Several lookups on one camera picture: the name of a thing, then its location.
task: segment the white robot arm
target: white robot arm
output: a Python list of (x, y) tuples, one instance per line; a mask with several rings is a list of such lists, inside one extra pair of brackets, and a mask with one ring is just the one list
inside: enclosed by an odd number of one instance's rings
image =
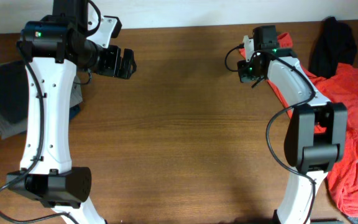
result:
[(103, 16), (90, 0), (54, 0), (53, 14), (28, 22), (18, 49), (29, 82), (27, 139), (20, 170), (7, 175), (9, 190), (56, 212), (66, 223), (105, 224), (89, 195), (91, 171), (72, 167), (68, 147), (71, 87), (77, 70), (129, 79), (136, 71), (134, 53), (110, 45), (121, 30), (117, 17)]
[[(292, 49), (280, 48), (275, 26), (254, 29), (253, 38), (245, 36), (243, 44), (246, 59), (237, 64), (241, 82), (270, 80), (288, 105), (294, 105), (277, 113), (269, 122), (266, 133), (269, 149), (278, 160), (269, 141), (270, 125), (278, 115), (293, 110), (284, 143), (285, 156), (291, 165), (286, 169), (291, 169), (291, 173), (273, 222), (310, 223), (317, 189), (344, 153), (346, 107), (342, 103), (331, 103), (317, 90), (303, 72)], [(326, 127), (326, 132), (315, 134), (316, 124)]]

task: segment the wooden surface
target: wooden surface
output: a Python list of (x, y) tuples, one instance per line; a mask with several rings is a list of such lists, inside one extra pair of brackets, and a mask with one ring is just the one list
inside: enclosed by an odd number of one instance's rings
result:
[[(358, 21), (348, 23), (358, 46)], [(69, 130), (73, 166), (92, 170), (91, 198), (109, 223), (272, 216), (288, 172), (271, 157), (265, 127), (282, 106), (266, 83), (252, 90), (223, 64), (227, 51), (257, 26), (123, 30), (112, 40), (135, 51), (138, 71), (130, 80), (95, 75), (83, 87), (82, 111)], [(290, 32), (306, 68), (319, 28), (319, 22), (277, 24), (278, 31)], [(0, 35), (0, 63), (19, 59), (17, 39)], [(229, 64), (240, 59), (233, 54)], [(271, 132), (282, 159), (287, 125), (282, 116)], [(24, 143), (25, 135), (0, 139), (0, 185), (19, 168)], [(0, 195), (0, 208), (19, 219), (51, 213), (12, 192)], [(325, 184), (312, 217), (344, 220)]]

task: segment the black cable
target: black cable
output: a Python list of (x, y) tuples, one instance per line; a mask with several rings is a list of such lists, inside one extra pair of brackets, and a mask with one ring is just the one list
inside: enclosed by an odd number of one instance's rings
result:
[(308, 85), (310, 91), (311, 91), (311, 94), (309, 96), (309, 98), (307, 100), (304, 100), (304, 101), (301, 101), (299, 103), (296, 103), (294, 105), (291, 105), (289, 107), (286, 107), (282, 110), (280, 110), (279, 112), (277, 112), (271, 119), (270, 121), (268, 122), (267, 124), (267, 127), (266, 127), (266, 142), (267, 142), (267, 147), (271, 153), (271, 155), (273, 156), (273, 158), (276, 160), (276, 162), (278, 164), (280, 164), (280, 166), (282, 166), (284, 169), (286, 169), (287, 171), (293, 173), (293, 174), (296, 174), (296, 175), (299, 175), (301, 177), (304, 177), (306, 179), (308, 179), (310, 182), (311, 182), (311, 185), (312, 185), (312, 196), (311, 196), (311, 202), (310, 202), (310, 207), (309, 207), (309, 211), (308, 211), (308, 215), (306, 217), (306, 220), (304, 222), (304, 224), (306, 224), (310, 218), (310, 215), (311, 215), (311, 210), (313, 209), (313, 204), (314, 204), (314, 200), (316, 199), (316, 182), (311, 178), (309, 177), (308, 175), (306, 174), (301, 174), (300, 172), (296, 171), (296, 170), (293, 170), (291, 169), (290, 167), (288, 167), (287, 165), (285, 165), (276, 155), (276, 153), (274, 153), (274, 150), (273, 150), (273, 147), (272, 147), (272, 144), (270, 143), (270, 128), (273, 124), (273, 122), (281, 115), (281, 114), (284, 114), (285, 112), (287, 112), (288, 110), (290, 109), (293, 109), (294, 107), (296, 106), (300, 106), (300, 105), (303, 105), (305, 103), (308, 103), (310, 102), (315, 96), (316, 96), (316, 92), (314, 91), (314, 88), (312, 86), (312, 84), (310, 83), (310, 81), (298, 70), (296, 69), (295, 66), (292, 66), (290, 65), (289, 63), (287, 63), (286, 61), (280, 59), (279, 57), (277, 57), (276, 55), (272, 54), (272, 53), (269, 53), (269, 52), (265, 52), (263, 50), (257, 50), (255, 51), (251, 58), (250, 58), (250, 62), (254, 59), (254, 57), (258, 54), (265, 54), (265, 55), (268, 55), (272, 58), (274, 58), (275, 60), (278, 60), (279, 62), (283, 63), (285, 66), (287, 66), (288, 68), (290, 68), (291, 70), (293, 70), (294, 72), (296, 72), (300, 78), (305, 81), (305, 83)]
[[(20, 42), (18, 42), (16, 44), (16, 47), (21, 55), (21, 57), (23, 58), (23, 61), (27, 67), (27, 69), (29, 70), (31, 77), (34, 81), (35, 84), (35, 88), (37, 89), (37, 98), (39, 99), (39, 103), (40, 103), (40, 136), (39, 136), (39, 142), (38, 142), (38, 148), (37, 148), (37, 154), (35, 156), (35, 159), (33, 161), (33, 163), (31, 163), (31, 165), (29, 166), (29, 168), (27, 170), (25, 170), (21, 175), (19, 175), (18, 177), (16, 177), (15, 179), (9, 181), (8, 183), (4, 184), (2, 187), (0, 187), (0, 192), (2, 192), (3, 190), (7, 189), (8, 187), (19, 183), (21, 180), (23, 180), (24, 178), (27, 177), (27, 175), (34, 169), (34, 167), (37, 165), (38, 161), (41, 158), (41, 153), (42, 153), (42, 147), (44, 144), (44, 124), (45, 124), (45, 115), (44, 115), (44, 98), (42, 97), (42, 90), (40, 87), (40, 84), (38, 82), (37, 77), (35, 76), (35, 73), (33, 71), (33, 69), (30, 66), (29, 61), (27, 60), (27, 58), (25, 57), (21, 46), (20, 46)], [(24, 221), (20, 221), (20, 220), (15, 220), (7, 215), (5, 215), (2, 211), (0, 211), (0, 217), (5, 219), (8, 222), (11, 223), (18, 223), (18, 224), (22, 224), (22, 223), (35, 223), (35, 222), (39, 222), (39, 221), (44, 221), (47, 220), (49, 218), (55, 218), (55, 217), (59, 217), (59, 216), (66, 216), (67, 218), (69, 218), (73, 223), (75, 224), (79, 224), (73, 217), (70, 216), (69, 213), (56, 213), (53, 215), (47, 215), (44, 217), (40, 217), (40, 218), (35, 218), (35, 219), (31, 219), (31, 220), (24, 220)]]
[(230, 72), (238, 72), (238, 70), (233, 70), (233, 69), (229, 68), (229, 66), (227, 65), (227, 58), (228, 58), (228, 56), (230, 55), (230, 53), (231, 53), (233, 50), (243, 49), (243, 48), (244, 48), (244, 44), (240, 44), (240, 45), (238, 45), (237, 47), (234, 47), (233, 49), (231, 49), (231, 50), (226, 54), (226, 57), (224, 58), (224, 65), (226, 66), (226, 68), (227, 68)]
[(86, 37), (92, 36), (93, 34), (96, 33), (96, 31), (98, 31), (101, 20), (102, 20), (102, 15), (100, 13), (99, 8), (96, 6), (96, 4), (92, 0), (89, 0), (88, 2), (91, 4), (91, 6), (93, 7), (93, 9), (96, 11), (96, 13), (98, 15), (98, 25), (94, 29), (88, 30), (85, 34)]
[(84, 83), (78, 83), (78, 82), (74, 82), (74, 84), (77, 85), (88, 85), (89, 83), (91, 83), (92, 80), (92, 73), (90, 70), (88, 70), (88, 81), (84, 82)]

